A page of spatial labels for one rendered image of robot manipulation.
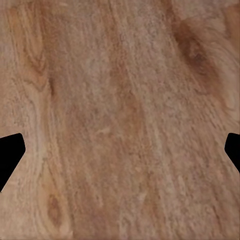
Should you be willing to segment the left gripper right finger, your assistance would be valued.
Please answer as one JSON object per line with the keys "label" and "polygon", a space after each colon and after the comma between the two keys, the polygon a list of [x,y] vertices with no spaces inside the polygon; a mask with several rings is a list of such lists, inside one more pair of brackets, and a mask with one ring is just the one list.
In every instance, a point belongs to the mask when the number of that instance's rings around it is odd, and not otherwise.
{"label": "left gripper right finger", "polygon": [[224,149],[240,172],[240,134],[229,133]]}

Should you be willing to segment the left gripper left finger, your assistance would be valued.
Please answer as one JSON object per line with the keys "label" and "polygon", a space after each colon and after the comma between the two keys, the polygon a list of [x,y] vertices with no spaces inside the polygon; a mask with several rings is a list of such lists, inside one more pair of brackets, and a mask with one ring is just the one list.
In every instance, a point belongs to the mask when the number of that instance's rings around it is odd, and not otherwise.
{"label": "left gripper left finger", "polygon": [[0,138],[0,192],[26,152],[21,133]]}

